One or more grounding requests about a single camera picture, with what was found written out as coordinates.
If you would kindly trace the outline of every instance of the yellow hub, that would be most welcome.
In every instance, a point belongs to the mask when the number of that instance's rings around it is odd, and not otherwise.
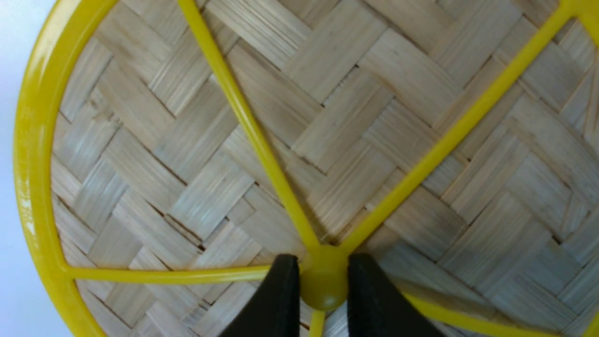
[[[301,298],[313,309],[332,311],[347,299],[347,255],[324,245],[304,259],[299,282]]]

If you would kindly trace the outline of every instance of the white surface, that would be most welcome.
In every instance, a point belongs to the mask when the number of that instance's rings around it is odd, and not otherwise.
[[[29,256],[13,182],[17,97],[35,39],[52,0],[0,0],[0,335],[71,336]]]

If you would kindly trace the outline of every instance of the bamboo steamer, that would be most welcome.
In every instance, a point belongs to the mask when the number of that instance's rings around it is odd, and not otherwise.
[[[323,242],[343,240],[475,102],[556,1],[199,0]],[[581,335],[599,305],[599,77],[572,20],[360,248],[397,286]],[[56,121],[52,196],[80,267],[305,254],[176,1],[122,0]],[[77,281],[114,336],[217,336],[258,286]],[[311,309],[302,304],[301,333]],[[345,336],[345,307],[326,336]],[[448,336],[471,332],[438,323]]]

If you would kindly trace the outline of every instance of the yellow plastic frame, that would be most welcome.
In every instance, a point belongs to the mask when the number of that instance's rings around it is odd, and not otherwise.
[[[156,284],[251,281],[264,278],[270,268],[253,266],[154,272],[84,269],[71,267],[66,263],[54,223],[50,196],[50,157],[54,126],[66,83],[78,56],[100,21],[116,2],[117,0],[58,0],[31,54],[16,116],[14,174],[23,231],[40,278],[60,316],[75,336],[104,335],[79,295],[75,279]],[[235,84],[198,8],[193,0],[178,2],[307,251],[317,251],[320,242],[252,116],[243,94]],[[354,251],[451,153],[572,17],[577,17],[582,22],[595,44],[599,46],[599,0],[562,0],[556,12],[491,87],[340,245],[339,248],[345,254]],[[491,336],[554,336],[478,320],[413,296],[406,297],[427,317],[470,331]],[[324,319],[324,312],[314,312],[310,336],[322,335]],[[599,315],[593,319],[585,333],[585,336],[597,335]]]

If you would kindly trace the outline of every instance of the herringbone weave pattern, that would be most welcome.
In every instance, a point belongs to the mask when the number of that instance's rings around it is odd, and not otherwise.
[[[338,243],[557,0],[197,0],[323,242]],[[580,335],[599,306],[599,70],[574,20],[361,248],[400,289]],[[72,74],[52,157],[74,266],[203,269],[304,248],[174,0],[122,0]],[[217,336],[256,284],[79,281],[113,336]],[[326,336],[347,335],[345,307]],[[302,334],[310,310],[302,307]],[[470,332],[439,325],[450,336]]]

